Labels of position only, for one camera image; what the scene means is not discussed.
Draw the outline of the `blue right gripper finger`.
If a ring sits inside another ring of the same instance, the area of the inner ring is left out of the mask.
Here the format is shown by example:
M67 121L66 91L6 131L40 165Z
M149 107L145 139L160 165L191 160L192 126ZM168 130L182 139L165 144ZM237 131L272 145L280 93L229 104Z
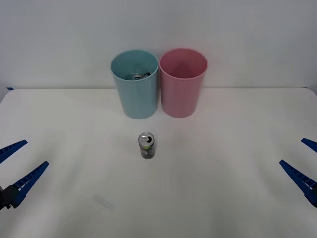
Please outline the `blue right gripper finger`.
M316 142L309 140L309 139L306 139L306 138L303 138L301 140L301 142L304 143L309 148L311 148L313 151L317 151L317 143Z
M286 171L288 176L302 191L305 198L316 208L317 207L317 182L310 179L305 174L288 164L286 161L281 160L280 165Z

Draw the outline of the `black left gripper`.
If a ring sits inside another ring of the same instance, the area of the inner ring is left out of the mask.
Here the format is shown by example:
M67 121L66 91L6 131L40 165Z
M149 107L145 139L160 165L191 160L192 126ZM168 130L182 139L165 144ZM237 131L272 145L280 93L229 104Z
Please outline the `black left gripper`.
M27 143L28 142L26 140L22 140L1 148L0 163L4 162L7 158L9 158ZM48 165L48 161L44 161L16 183L8 186L5 190L0 186L0 210L5 207L7 209L10 207L17 208L26 198L27 193L34 186Z

